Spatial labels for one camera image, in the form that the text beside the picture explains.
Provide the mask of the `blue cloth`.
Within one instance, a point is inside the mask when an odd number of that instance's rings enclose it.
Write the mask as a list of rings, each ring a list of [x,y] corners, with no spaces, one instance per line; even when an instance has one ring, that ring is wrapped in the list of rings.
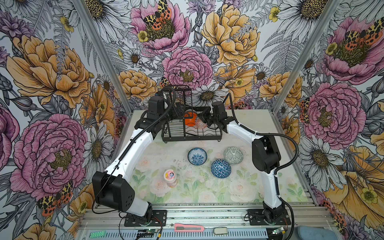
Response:
[[[298,235],[301,240],[338,240],[337,235],[326,229],[299,226]]]

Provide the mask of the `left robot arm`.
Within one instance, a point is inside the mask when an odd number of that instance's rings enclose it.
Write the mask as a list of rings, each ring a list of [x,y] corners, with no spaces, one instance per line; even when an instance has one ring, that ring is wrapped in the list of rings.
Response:
[[[153,142],[163,125],[184,115],[177,110],[180,104],[175,95],[154,96],[149,100],[147,112],[134,126],[129,142],[118,157],[103,171],[95,172],[92,184],[95,204],[130,214],[140,224],[148,224],[153,218],[152,204],[136,195],[129,181],[146,148]]]

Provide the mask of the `blue floral ceramic bowl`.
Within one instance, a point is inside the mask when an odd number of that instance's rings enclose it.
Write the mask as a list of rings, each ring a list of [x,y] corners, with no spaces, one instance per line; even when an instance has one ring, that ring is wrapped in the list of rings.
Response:
[[[202,148],[193,148],[188,152],[188,161],[194,166],[203,165],[207,158],[207,152]]]

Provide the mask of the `pink lidded small jar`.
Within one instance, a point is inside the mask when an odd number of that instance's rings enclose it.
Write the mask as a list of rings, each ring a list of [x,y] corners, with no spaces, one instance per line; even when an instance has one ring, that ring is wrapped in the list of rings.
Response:
[[[177,175],[172,169],[164,172],[164,180],[170,188],[174,188],[178,184]]]

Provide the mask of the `green patterned ceramic bowl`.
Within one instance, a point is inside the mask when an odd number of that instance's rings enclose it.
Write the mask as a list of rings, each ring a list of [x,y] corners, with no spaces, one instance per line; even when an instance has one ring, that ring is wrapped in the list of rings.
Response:
[[[231,165],[237,165],[244,160],[244,154],[237,147],[228,147],[224,150],[224,159]]]

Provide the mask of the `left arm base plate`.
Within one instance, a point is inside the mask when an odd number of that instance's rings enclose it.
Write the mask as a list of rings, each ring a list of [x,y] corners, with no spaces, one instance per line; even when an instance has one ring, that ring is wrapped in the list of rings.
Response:
[[[127,213],[125,227],[164,227],[167,222],[167,210],[152,210],[144,216]]]

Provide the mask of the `pink utility knife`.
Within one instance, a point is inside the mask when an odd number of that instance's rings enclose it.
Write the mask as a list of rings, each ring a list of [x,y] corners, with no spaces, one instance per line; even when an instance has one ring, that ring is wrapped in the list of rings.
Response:
[[[199,233],[203,232],[205,228],[201,225],[186,225],[186,224],[180,224],[176,223],[174,226],[175,232],[181,232],[181,233]]]

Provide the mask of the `dark blue patterned bowl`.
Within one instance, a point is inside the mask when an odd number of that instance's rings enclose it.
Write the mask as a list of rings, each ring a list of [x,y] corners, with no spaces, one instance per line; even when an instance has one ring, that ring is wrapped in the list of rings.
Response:
[[[216,178],[225,179],[230,176],[232,167],[226,160],[217,159],[211,164],[211,172]]]

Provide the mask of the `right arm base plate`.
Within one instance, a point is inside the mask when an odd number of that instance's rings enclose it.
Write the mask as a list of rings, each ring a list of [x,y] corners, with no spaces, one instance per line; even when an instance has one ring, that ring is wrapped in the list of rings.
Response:
[[[243,219],[245,222],[249,222],[251,226],[288,226],[292,223],[287,210],[284,210],[280,216],[268,222],[267,217],[264,215],[264,210],[248,209]]]

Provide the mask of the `black wire dish rack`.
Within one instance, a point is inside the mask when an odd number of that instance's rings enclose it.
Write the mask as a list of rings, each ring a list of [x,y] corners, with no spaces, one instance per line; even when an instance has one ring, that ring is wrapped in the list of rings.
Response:
[[[166,104],[174,101],[169,119],[163,124],[162,140],[179,141],[221,141],[222,131],[213,122],[209,125],[205,120],[209,116],[209,107],[196,107],[193,104],[193,93],[188,86],[169,85],[161,90]]]

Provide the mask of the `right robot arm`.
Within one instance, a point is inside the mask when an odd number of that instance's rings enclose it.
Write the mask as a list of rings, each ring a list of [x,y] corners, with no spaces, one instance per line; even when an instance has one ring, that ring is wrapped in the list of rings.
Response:
[[[215,125],[221,131],[233,135],[252,148],[252,162],[261,172],[264,189],[262,218],[268,224],[275,224],[279,218],[286,215],[286,204],[281,198],[278,171],[281,153],[275,137],[286,138],[278,133],[260,133],[241,124],[235,116],[228,116],[224,103],[218,101],[210,107],[204,107],[199,118],[207,126]]]

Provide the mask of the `orange patterned ceramic bowl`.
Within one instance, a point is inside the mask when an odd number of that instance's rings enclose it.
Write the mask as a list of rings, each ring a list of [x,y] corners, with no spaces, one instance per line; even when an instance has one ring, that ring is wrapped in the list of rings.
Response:
[[[202,129],[205,129],[206,127],[207,127],[207,124],[204,123],[200,118],[196,119],[196,121],[195,121],[195,128],[196,129],[202,130]]]

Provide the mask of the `orange plastic bowl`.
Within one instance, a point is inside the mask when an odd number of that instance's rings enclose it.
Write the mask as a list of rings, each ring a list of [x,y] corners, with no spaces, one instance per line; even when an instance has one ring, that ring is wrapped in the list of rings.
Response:
[[[184,115],[184,123],[188,127],[194,127],[195,121],[197,119],[198,115],[195,112],[186,112]]]

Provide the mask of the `grey oval object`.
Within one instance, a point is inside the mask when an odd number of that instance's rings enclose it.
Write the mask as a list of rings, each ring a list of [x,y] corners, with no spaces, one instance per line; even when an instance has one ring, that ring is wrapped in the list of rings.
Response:
[[[226,228],[226,227],[217,227],[217,228],[213,229],[213,233],[216,236],[227,235],[228,234],[228,228]]]

